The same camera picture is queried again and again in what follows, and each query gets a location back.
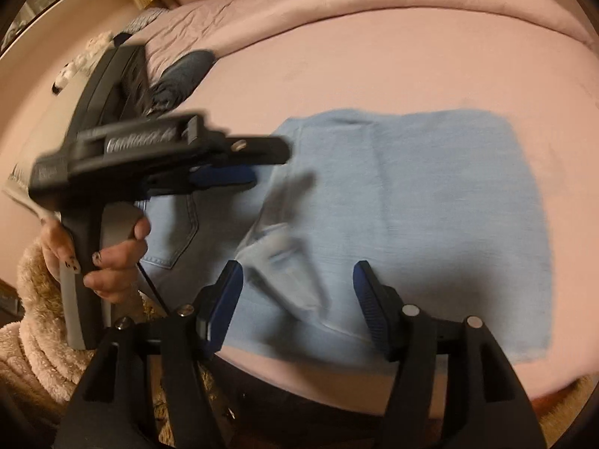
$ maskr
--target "wall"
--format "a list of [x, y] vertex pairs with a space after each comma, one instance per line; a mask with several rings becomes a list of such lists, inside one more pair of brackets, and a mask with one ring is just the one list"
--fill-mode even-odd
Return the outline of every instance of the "wall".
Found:
[[[61, 67], [100, 32], [118, 32], [139, 14], [132, 0], [61, 0], [0, 57], [0, 184], [52, 104]], [[14, 285], [23, 249], [39, 234], [32, 213], [0, 193], [0, 279]]]

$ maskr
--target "human hand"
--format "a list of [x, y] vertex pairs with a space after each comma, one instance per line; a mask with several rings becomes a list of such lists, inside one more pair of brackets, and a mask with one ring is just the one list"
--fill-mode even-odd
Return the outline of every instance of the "human hand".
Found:
[[[135, 288], [136, 264], [148, 250], [145, 238], [149, 234], [150, 222], [144, 217], [137, 221], [133, 239], [94, 253], [92, 261], [100, 270], [89, 272], [83, 278], [83, 284], [112, 303], [120, 303], [127, 299], [131, 290]], [[41, 244], [46, 266], [55, 279], [60, 279], [61, 263], [75, 273], [81, 271], [75, 257], [73, 240], [55, 218], [42, 221]]]

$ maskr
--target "denim pocket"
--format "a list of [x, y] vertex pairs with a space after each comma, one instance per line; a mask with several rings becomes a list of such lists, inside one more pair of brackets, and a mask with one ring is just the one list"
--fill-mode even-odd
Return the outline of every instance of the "denim pocket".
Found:
[[139, 204], [150, 223], [148, 251], [144, 262], [171, 269], [198, 232], [194, 199], [188, 196], [161, 196]]

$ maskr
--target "black cord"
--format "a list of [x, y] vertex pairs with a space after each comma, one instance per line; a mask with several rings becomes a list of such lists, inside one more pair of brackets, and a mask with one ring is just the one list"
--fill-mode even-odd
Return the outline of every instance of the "black cord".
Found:
[[164, 309], [164, 311], [166, 312], [167, 315], [170, 315], [171, 312], [170, 312], [169, 308], [164, 303], [164, 300], [162, 299], [162, 297], [158, 293], [158, 291], [156, 289], [156, 286], [154, 285], [154, 282], [152, 282], [152, 279], [150, 279], [150, 277], [148, 276], [148, 274], [146, 274], [146, 271], [142, 267], [141, 262], [137, 262], [137, 268], [139, 268], [140, 272], [142, 273], [142, 275], [144, 277], [144, 280], [148, 284], [149, 288], [152, 290], [152, 293], [154, 294], [156, 300], [160, 304], [160, 307], [162, 307]]

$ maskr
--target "pink blanket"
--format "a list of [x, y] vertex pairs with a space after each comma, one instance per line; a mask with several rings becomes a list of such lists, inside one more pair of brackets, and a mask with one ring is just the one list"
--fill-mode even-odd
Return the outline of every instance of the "pink blanket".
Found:
[[566, 34], [588, 46], [583, 25], [553, 0], [204, 0], [167, 13], [131, 40], [147, 42], [150, 78], [196, 49], [222, 57], [318, 20], [400, 7], [440, 7], [496, 13]]

